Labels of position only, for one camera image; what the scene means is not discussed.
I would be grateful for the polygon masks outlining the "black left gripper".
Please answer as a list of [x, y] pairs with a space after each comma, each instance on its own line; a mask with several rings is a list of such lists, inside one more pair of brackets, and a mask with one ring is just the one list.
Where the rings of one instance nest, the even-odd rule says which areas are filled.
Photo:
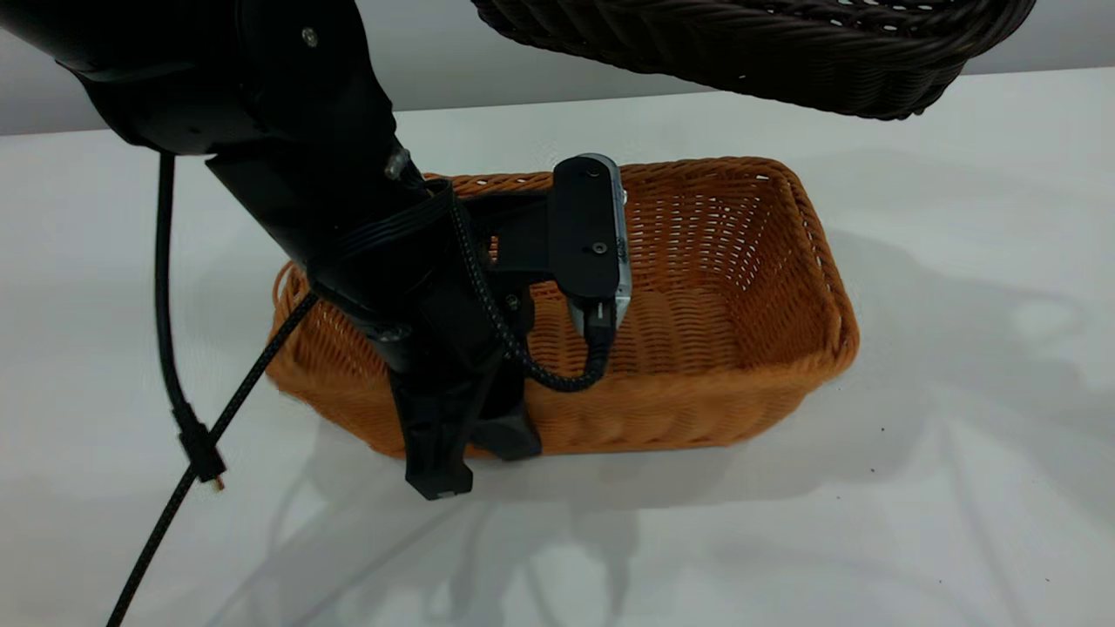
[[449, 182], [430, 181], [417, 206], [365, 219], [307, 263], [317, 293], [387, 365], [405, 478], [429, 501], [471, 492], [463, 460], [471, 431], [474, 446], [505, 462], [544, 451], [524, 407], [524, 374], [507, 358], [463, 261], [456, 202]]

